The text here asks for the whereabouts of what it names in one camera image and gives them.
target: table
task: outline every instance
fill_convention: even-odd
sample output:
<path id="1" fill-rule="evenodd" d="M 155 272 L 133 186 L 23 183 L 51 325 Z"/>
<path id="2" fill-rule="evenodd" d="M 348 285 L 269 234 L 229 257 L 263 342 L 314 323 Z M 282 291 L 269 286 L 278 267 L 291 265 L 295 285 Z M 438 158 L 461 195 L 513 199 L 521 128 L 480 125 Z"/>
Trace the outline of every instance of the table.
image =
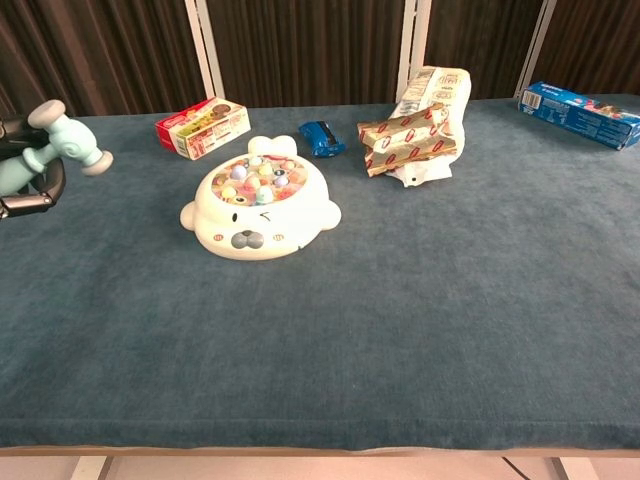
<path id="1" fill-rule="evenodd" d="M 637 450 L 638 147 L 475 101 L 453 178 L 405 189 L 355 128 L 392 108 L 253 109 L 196 162 L 163 115 L 83 119 L 112 170 L 67 162 L 55 208 L 0 224 L 0 446 Z M 335 230 L 254 263 L 181 228 L 252 135 L 318 119 Z"/>

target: wrapped snack pack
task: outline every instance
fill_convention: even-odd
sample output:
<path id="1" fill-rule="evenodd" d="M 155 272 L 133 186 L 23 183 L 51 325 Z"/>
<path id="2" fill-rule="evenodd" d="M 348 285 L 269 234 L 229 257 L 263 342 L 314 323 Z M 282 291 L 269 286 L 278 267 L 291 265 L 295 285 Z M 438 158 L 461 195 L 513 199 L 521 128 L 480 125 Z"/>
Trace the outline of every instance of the wrapped snack pack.
<path id="1" fill-rule="evenodd" d="M 418 160 L 455 153 L 455 141 L 447 135 L 449 110 L 435 104 L 425 110 L 382 123 L 359 123 L 360 141 L 370 177 L 394 171 Z"/>
<path id="2" fill-rule="evenodd" d="M 460 157 L 464 149 L 462 118 L 470 93 L 471 77 L 466 70 L 432 66 L 421 68 L 409 82 L 391 118 L 410 115 L 436 103 L 443 104 L 449 110 L 448 125 L 444 134 L 455 143 L 455 149 L 443 151 L 441 155 L 432 159 L 407 163 L 396 170 L 386 172 L 387 175 L 396 177 L 405 187 L 451 177 L 449 165 Z"/>
<path id="3" fill-rule="evenodd" d="M 451 177 L 449 165 L 464 149 L 462 117 L 470 92 L 466 70 L 421 68 L 387 122 L 358 125 L 369 176 L 385 173 L 405 187 Z M 385 130 L 376 132 L 383 125 Z"/>

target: snack box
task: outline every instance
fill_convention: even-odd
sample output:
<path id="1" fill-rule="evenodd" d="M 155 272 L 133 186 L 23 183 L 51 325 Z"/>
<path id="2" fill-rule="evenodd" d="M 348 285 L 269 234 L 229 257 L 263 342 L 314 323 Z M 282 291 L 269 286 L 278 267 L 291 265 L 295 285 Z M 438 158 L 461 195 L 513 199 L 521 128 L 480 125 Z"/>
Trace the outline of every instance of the snack box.
<path id="1" fill-rule="evenodd" d="M 247 109 L 217 97 L 156 123 L 162 145 L 191 160 L 197 160 L 249 130 Z"/>
<path id="2" fill-rule="evenodd" d="M 522 92 L 518 109 L 616 150 L 640 140 L 640 115 L 543 82 Z"/>

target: white seal-shaped toy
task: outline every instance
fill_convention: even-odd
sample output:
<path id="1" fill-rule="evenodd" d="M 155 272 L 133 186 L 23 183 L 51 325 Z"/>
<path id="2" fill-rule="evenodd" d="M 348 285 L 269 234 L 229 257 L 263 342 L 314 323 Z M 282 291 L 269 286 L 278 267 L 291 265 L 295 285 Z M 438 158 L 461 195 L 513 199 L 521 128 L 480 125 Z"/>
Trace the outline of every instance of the white seal-shaped toy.
<path id="1" fill-rule="evenodd" d="M 297 155 L 288 136 L 254 137 L 249 153 L 224 162 L 200 183 L 180 223 L 212 253 L 267 260 L 304 248 L 340 222 L 327 182 Z"/>

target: brown curtain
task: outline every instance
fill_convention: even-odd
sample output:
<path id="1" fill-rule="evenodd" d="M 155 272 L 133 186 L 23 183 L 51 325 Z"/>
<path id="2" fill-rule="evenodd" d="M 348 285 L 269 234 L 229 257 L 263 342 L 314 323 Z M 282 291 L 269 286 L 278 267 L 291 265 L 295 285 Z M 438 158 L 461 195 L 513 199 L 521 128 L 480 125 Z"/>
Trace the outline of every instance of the brown curtain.
<path id="1" fill-rule="evenodd" d="M 640 95 L 640 1 L 558 0 L 533 81 Z"/>
<path id="2" fill-rule="evenodd" d="M 513 96 L 542 0 L 433 0 L 425 64 L 471 75 L 471 98 Z"/>
<path id="3" fill-rule="evenodd" d="M 169 112 L 205 98 L 182 0 L 0 0 L 0 114 Z"/>
<path id="4" fill-rule="evenodd" d="M 250 107 L 393 102 L 404 2 L 208 0 L 227 98 Z"/>

